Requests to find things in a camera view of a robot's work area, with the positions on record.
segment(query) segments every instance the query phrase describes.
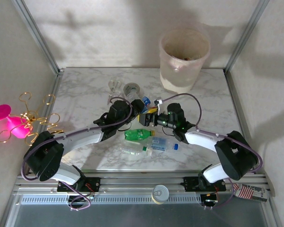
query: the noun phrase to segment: metal can lid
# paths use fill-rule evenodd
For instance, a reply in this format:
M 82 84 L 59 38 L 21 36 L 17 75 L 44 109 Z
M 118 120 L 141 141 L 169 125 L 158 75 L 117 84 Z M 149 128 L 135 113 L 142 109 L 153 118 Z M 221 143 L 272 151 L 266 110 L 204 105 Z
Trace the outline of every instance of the metal can lid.
M 156 204 L 163 204 L 169 198 L 169 190 L 164 185 L 157 185 L 153 188 L 151 197 Z

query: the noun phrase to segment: gray floor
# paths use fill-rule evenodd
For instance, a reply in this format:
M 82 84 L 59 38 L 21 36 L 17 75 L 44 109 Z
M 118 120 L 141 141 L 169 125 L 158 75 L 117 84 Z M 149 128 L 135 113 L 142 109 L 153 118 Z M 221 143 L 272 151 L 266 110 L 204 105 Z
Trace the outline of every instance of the gray floor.
M 199 204 L 21 205 L 16 227 L 266 227 L 261 204 L 234 198 L 227 206 L 204 210 Z

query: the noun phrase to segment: blue bottle cap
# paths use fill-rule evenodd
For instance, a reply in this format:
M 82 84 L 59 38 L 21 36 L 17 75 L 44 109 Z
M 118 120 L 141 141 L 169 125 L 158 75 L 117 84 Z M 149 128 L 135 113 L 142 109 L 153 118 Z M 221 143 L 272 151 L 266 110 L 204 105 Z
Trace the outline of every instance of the blue bottle cap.
M 151 104 L 151 101 L 150 101 L 149 98 L 146 97 L 146 96 L 144 96 L 144 97 L 142 98 L 142 101 L 144 102 L 144 104 L 145 104 L 146 106 L 148 106 L 149 104 Z

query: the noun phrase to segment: pink plastic object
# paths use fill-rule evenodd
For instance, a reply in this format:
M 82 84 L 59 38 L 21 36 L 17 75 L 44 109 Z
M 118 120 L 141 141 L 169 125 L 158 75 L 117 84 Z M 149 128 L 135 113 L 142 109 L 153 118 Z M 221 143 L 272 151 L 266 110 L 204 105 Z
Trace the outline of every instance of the pink plastic object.
M 29 127 L 25 128 L 25 125 L 18 126 L 25 123 L 26 120 L 21 117 L 7 117 L 8 120 L 8 130 L 11 131 L 18 139 L 24 139 L 30 132 Z
M 0 120 L 8 117 L 11 112 L 11 107 L 9 105 L 3 104 L 0 105 Z

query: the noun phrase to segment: white plastic bucket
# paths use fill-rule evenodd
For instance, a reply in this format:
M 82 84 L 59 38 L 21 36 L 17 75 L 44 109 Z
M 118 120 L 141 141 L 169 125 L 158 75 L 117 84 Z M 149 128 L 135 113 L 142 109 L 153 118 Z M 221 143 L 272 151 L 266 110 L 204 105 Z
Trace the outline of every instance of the white plastic bucket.
M 210 54 L 207 35 L 196 28 L 176 28 L 160 39 L 160 79 L 173 93 L 188 92 Z

